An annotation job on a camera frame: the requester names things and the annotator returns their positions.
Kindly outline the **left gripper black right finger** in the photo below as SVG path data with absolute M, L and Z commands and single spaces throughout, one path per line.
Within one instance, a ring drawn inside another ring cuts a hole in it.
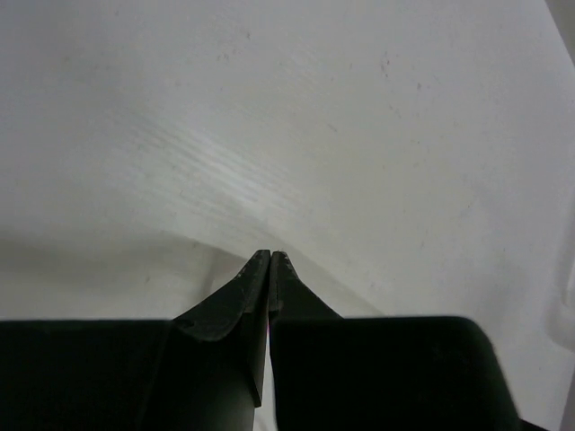
M 462 316 L 345 318 L 272 254 L 269 340 L 280 430 L 535 430 L 495 348 Z

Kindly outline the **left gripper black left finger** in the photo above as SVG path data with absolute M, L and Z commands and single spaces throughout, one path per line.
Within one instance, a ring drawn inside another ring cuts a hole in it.
M 170 320 L 5 321 L 4 430 L 249 430 L 270 253 Z

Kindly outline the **white tank top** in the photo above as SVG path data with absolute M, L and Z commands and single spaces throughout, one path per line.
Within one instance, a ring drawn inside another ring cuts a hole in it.
M 4 1 L 1 225 L 278 245 L 357 307 L 524 337 L 561 294 L 574 66 L 543 1 Z

